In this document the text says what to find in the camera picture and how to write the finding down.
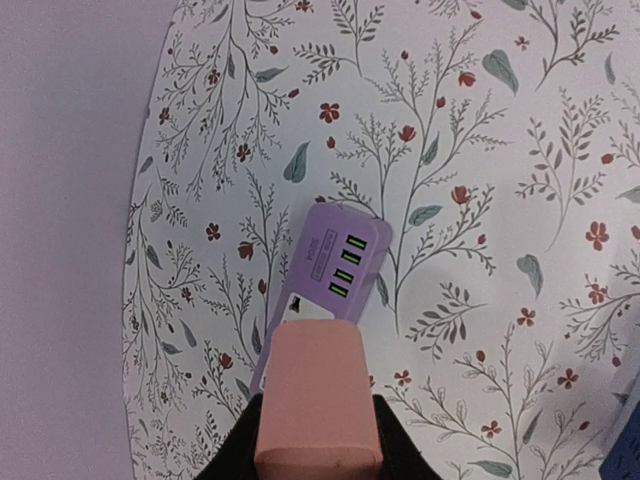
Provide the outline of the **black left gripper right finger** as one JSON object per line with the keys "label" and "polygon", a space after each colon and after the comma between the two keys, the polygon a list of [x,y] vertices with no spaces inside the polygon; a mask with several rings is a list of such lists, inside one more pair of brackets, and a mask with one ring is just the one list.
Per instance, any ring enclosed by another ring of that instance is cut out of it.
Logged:
{"label": "black left gripper right finger", "polygon": [[423,458],[410,435],[382,395],[373,396],[382,451],[380,480],[441,480]]}

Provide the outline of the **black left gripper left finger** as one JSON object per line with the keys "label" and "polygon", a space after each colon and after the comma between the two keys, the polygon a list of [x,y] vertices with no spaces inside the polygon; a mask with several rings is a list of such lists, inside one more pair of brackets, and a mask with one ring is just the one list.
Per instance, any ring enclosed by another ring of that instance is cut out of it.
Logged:
{"label": "black left gripper left finger", "polygon": [[195,480],[258,480],[254,462],[263,395],[254,395]]}

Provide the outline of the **pink charger cube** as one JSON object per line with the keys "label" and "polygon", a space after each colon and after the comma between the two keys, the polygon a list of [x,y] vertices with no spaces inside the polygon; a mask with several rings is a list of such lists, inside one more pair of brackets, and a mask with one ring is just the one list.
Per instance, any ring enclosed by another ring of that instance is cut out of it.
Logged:
{"label": "pink charger cube", "polygon": [[261,479],[375,479],[383,461],[359,329],[298,320],[274,332],[254,454]]}

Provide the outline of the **purple power strip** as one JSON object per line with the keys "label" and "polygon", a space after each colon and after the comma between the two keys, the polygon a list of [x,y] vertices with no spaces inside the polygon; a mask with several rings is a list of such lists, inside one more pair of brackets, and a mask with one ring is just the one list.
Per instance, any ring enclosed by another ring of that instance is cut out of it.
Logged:
{"label": "purple power strip", "polygon": [[267,324],[251,395],[263,391],[276,328],[287,321],[359,322],[392,240],[391,225],[352,207],[312,206]]}

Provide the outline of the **dark blue cube socket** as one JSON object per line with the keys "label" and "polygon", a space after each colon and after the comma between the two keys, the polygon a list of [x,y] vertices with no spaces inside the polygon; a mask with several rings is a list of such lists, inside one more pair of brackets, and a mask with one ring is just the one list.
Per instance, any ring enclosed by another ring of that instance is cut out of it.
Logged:
{"label": "dark blue cube socket", "polygon": [[603,480],[639,480],[639,380],[627,394],[610,436],[613,441],[601,466]]}

